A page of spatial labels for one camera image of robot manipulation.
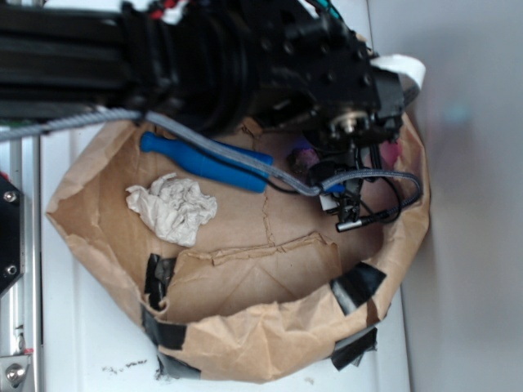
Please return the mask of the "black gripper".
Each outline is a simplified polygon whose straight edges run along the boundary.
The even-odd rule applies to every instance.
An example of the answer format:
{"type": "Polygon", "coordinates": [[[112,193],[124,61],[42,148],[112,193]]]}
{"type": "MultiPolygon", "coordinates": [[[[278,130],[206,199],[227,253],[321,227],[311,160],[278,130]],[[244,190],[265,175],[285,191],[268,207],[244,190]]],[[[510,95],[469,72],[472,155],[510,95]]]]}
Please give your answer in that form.
{"type": "Polygon", "coordinates": [[[302,132],[318,157],[301,180],[279,170],[274,178],[288,192],[332,197],[331,212],[342,223],[395,221],[407,199],[374,211],[360,192],[364,182],[397,177],[383,168],[378,147],[399,135],[399,74],[377,67],[329,1],[255,1],[253,38],[253,118],[265,129],[302,132]]]}

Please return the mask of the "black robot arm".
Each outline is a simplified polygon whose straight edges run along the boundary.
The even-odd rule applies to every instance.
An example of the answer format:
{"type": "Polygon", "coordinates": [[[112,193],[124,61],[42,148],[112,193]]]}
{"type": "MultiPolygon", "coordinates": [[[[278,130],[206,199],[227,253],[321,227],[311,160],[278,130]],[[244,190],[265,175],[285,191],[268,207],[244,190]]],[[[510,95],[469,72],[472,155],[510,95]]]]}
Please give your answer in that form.
{"type": "Polygon", "coordinates": [[[109,118],[166,116],[202,134],[188,142],[212,161],[271,173],[212,147],[243,119],[264,130],[295,130],[319,153],[302,184],[284,191],[331,194],[342,230],[389,222],[412,203],[366,216],[365,181],[391,181],[378,146],[394,141],[406,98],[397,72],[378,68],[329,1],[189,1],[175,24],[173,1],[117,12],[1,5],[1,116],[33,120],[15,137],[109,118]]]}

